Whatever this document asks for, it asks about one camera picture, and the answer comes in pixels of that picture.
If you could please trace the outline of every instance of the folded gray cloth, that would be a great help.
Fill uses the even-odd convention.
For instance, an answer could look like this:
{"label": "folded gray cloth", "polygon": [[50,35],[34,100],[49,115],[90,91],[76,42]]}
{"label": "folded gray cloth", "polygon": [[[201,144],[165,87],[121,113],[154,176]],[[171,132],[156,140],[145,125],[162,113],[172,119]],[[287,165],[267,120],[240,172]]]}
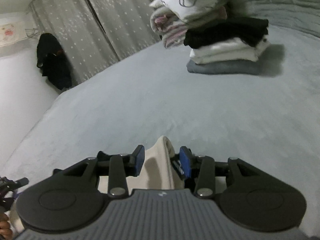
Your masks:
{"label": "folded gray cloth", "polygon": [[261,67],[259,62],[250,60],[217,61],[207,64],[196,64],[190,60],[187,64],[190,73],[218,75],[218,74],[248,74],[259,75]]}

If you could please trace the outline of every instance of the folded black clothing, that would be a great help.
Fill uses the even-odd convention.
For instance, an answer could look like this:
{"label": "folded black clothing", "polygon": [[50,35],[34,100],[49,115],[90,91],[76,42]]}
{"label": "folded black clothing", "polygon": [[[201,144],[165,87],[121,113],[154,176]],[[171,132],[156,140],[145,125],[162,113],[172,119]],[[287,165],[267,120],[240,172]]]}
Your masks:
{"label": "folded black clothing", "polygon": [[216,19],[201,27],[189,29],[183,42],[185,46],[199,49],[235,37],[251,47],[257,46],[264,35],[268,34],[269,21],[249,17]]}
{"label": "folded black clothing", "polygon": [[260,64],[250,60],[227,60],[217,61],[207,64],[196,64],[190,60],[187,64],[188,72],[219,75],[219,74],[248,74],[259,75],[261,73]]}

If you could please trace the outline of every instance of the hanging black clothes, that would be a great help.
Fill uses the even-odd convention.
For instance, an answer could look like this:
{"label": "hanging black clothes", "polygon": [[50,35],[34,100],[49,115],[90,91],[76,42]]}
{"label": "hanging black clothes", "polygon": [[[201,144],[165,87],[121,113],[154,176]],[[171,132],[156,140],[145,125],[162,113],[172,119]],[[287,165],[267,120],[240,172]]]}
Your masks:
{"label": "hanging black clothes", "polygon": [[43,61],[48,54],[57,55],[60,51],[63,51],[63,48],[55,36],[51,33],[41,34],[37,46],[37,67],[41,68]]}
{"label": "hanging black clothes", "polygon": [[59,90],[70,88],[72,86],[70,75],[70,63],[65,54],[48,54],[41,67],[42,76],[48,77],[48,80]]}
{"label": "hanging black clothes", "polygon": [[185,46],[199,49],[235,37],[251,47],[257,46],[264,35],[268,34],[269,21],[249,17],[216,19],[201,27],[189,29],[184,40]]}

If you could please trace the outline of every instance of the round black plate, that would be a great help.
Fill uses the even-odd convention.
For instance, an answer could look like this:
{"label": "round black plate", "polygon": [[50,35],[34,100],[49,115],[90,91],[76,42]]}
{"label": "round black plate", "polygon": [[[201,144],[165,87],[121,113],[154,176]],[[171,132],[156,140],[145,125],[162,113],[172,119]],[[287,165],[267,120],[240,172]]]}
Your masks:
{"label": "round black plate", "polygon": [[92,185],[65,176],[63,183],[42,181],[17,200],[23,224],[36,231],[65,232],[91,222],[103,207],[102,194]]}
{"label": "round black plate", "polygon": [[242,177],[228,187],[219,205],[235,223],[262,232],[296,227],[306,211],[306,201],[298,190],[256,176]]}

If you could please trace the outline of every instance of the sheer curtain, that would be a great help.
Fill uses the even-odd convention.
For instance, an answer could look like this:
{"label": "sheer curtain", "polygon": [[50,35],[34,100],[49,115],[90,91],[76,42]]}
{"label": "sheer curtain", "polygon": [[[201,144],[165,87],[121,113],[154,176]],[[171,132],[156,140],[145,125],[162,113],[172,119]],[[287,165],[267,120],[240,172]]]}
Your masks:
{"label": "sheer curtain", "polygon": [[39,30],[54,34],[65,50],[74,85],[119,61],[86,0],[34,0],[30,9]]}
{"label": "sheer curtain", "polygon": [[153,0],[90,0],[120,59],[158,41],[150,27]]}

